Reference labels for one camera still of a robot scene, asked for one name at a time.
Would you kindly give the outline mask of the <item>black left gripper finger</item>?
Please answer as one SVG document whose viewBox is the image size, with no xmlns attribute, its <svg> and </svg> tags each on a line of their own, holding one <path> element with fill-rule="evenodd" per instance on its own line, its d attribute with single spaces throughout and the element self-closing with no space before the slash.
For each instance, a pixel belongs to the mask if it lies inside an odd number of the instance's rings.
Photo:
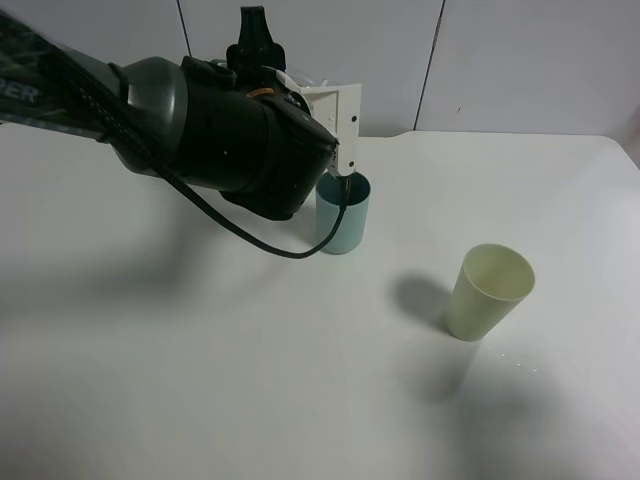
<svg viewBox="0 0 640 480">
<path fill-rule="evenodd" d="M 284 48 L 267 25 L 263 6 L 243 6 L 238 40 L 226 51 L 228 67 L 237 75 L 256 75 L 263 67 L 285 70 Z"/>
</svg>

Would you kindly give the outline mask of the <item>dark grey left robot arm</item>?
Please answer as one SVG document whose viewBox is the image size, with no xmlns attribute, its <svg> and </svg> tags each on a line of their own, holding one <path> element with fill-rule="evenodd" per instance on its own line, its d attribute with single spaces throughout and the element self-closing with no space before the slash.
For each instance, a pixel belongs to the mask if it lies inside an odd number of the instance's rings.
<svg viewBox="0 0 640 480">
<path fill-rule="evenodd" d="M 337 138 L 283 85 L 283 47 L 261 6 L 243 7 L 223 60 L 105 63 L 1 16 L 4 121 L 110 145 L 207 215 L 200 188 L 264 218 L 291 218 L 333 160 Z"/>
</svg>

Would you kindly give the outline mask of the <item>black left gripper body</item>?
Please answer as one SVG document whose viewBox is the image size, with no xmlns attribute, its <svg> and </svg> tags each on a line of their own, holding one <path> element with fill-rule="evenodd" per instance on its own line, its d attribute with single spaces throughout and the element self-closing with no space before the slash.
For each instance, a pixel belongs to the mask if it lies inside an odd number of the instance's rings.
<svg viewBox="0 0 640 480">
<path fill-rule="evenodd" d="M 333 158 L 336 137 L 272 68 L 243 78 L 186 57 L 181 71 L 188 107 L 171 171 L 264 218 L 290 219 Z"/>
</svg>

